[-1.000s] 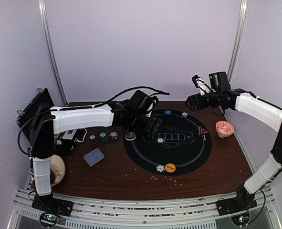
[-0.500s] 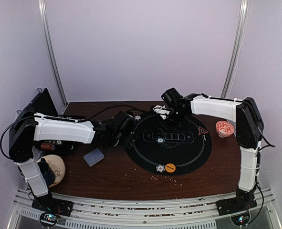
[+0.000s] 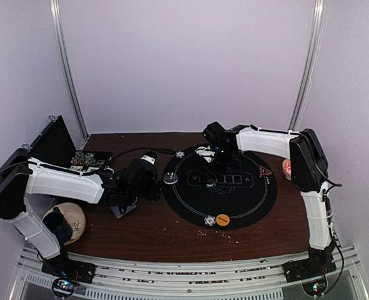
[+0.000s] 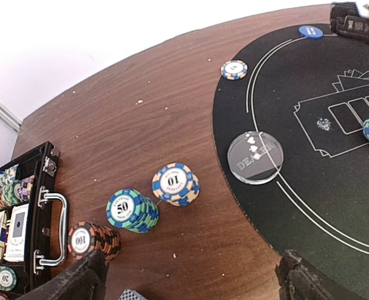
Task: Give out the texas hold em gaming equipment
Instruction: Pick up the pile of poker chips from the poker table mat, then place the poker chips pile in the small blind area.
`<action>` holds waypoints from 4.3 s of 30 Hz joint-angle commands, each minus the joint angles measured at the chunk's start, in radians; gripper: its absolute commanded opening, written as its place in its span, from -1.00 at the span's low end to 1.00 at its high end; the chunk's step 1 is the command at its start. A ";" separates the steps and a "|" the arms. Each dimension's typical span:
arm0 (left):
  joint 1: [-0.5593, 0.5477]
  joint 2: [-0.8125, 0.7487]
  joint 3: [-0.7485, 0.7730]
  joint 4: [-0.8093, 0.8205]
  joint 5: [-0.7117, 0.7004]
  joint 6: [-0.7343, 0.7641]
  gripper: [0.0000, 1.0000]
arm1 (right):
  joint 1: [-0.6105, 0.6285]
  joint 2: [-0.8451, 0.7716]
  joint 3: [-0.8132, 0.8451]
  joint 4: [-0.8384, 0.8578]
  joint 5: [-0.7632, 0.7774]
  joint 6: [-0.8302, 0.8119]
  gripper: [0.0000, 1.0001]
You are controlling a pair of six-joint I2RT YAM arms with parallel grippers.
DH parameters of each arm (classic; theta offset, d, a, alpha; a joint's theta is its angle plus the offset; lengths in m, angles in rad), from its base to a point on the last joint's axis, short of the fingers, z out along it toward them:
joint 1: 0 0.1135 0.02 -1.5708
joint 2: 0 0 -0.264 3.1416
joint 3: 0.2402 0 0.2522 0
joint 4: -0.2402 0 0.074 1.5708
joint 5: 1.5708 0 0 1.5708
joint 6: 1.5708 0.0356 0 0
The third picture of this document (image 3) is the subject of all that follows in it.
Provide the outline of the clear acrylic dealer button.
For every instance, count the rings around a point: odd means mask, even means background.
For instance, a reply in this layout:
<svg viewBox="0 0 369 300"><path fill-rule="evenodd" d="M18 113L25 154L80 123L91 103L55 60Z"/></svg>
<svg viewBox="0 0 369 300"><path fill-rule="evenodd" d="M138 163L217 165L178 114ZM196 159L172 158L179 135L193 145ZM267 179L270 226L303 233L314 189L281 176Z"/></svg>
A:
<svg viewBox="0 0 369 300"><path fill-rule="evenodd" d="M168 185L173 185L179 180L178 175L175 172L167 172L163 176L163 182Z"/></svg>

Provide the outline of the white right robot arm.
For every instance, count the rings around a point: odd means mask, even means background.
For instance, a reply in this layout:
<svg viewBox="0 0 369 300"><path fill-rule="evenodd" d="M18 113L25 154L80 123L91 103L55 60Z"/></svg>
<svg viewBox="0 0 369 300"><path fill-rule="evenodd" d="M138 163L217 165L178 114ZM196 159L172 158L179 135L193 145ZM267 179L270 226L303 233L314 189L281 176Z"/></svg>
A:
<svg viewBox="0 0 369 300"><path fill-rule="evenodd" d="M331 213L324 205L324 197L332 182L328 178L327 157L313 129L274 131L254 125L224 129L213 122L202 134L208 145L199 146L195 153L210 164L205 173L207 179L216 177L240 153L251 151L288 159L292 183L300 191L307 212L309 245L321 251L329 247Z"/></svg>

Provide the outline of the yellow big blind button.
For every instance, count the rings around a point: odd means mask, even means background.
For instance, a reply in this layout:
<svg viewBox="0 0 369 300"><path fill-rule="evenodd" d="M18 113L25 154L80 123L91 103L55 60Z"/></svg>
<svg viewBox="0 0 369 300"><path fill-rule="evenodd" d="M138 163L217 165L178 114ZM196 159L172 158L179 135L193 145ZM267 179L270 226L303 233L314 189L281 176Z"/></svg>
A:
<svg viewBox="0 0 369 300"><path fill-rule="evenodd" d="M230 224L230 217L226 214L219 214L218 216L216 216L215 219L216 219L216 224L221 227L225 227Z"/></svg>

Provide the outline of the red triangular all-in marker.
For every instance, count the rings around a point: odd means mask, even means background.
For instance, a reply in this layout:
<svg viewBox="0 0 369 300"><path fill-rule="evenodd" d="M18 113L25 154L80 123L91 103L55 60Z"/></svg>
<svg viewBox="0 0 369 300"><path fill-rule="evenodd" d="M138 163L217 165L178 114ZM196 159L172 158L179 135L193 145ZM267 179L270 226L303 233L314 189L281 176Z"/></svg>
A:
<svg viewBox="0 0 369 300"><path fill-rule="evenodd" d="M260 166L260 177L271 176L271 175L273 175L273 172L269 170L269 168L265 166Z"/></svg>

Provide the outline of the blue cream 10 chip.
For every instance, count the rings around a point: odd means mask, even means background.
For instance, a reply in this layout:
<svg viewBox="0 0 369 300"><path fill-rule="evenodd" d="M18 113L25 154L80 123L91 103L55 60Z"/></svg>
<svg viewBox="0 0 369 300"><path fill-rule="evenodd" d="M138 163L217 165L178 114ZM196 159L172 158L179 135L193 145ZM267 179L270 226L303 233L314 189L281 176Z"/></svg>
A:
<svg viewBox="0 0 369 300"><path fill-rule="evenodd" d="M206 216L204 218L204 223L206 226L213 226L216 223L216 218L214 216Z"/></svg>
<svg viewBox="0 0 369 300"><path fill-rule="evenodd" d="M178 152L176 152L175 156L176 156L177 158L179 158L179 159L182 159L182 158L184 158L184 157L185 157L185 152L183 152L183 151L178 151Z"/></svg>

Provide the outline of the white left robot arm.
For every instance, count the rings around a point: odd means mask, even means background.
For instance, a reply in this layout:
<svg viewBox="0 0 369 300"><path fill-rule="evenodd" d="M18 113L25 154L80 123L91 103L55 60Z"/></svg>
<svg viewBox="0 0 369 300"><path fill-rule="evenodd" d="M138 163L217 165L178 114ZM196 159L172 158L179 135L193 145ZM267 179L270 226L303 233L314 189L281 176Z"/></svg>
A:
<svg viewBox="0 0 369 300"><path fill-rule="evenodd" d="M43 258L50 260L53 271L67 278L74 272L74 263L62 254L61 242L43 225L26 195L117 207L124 214L139 199L159 200L162 183L156 160L155 151L148 151L121 171L75 171L29 157L25 149L19 148L0 169L0 218L9 221Z"/></svg>

